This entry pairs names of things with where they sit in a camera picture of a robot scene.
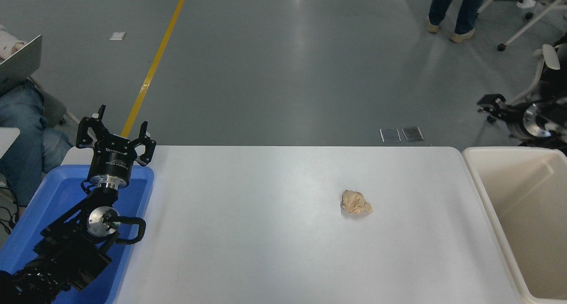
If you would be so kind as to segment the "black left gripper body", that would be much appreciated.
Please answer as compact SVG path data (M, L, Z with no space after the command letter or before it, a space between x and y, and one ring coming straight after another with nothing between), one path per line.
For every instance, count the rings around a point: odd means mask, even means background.
M135 149L128 139L110 134L95 143L87 179L111 175L130 180L135 158Z

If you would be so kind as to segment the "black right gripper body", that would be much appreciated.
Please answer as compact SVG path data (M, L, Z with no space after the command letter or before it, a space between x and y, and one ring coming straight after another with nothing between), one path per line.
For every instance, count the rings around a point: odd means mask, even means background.
M506 126L510 134L514 138L518 139L530 139L530 134L527 132L526 126L524 125L523 116L527 108L530 106L529 103L520 103L518 105L509 106L510 113L508 113L508 120L506 121Z

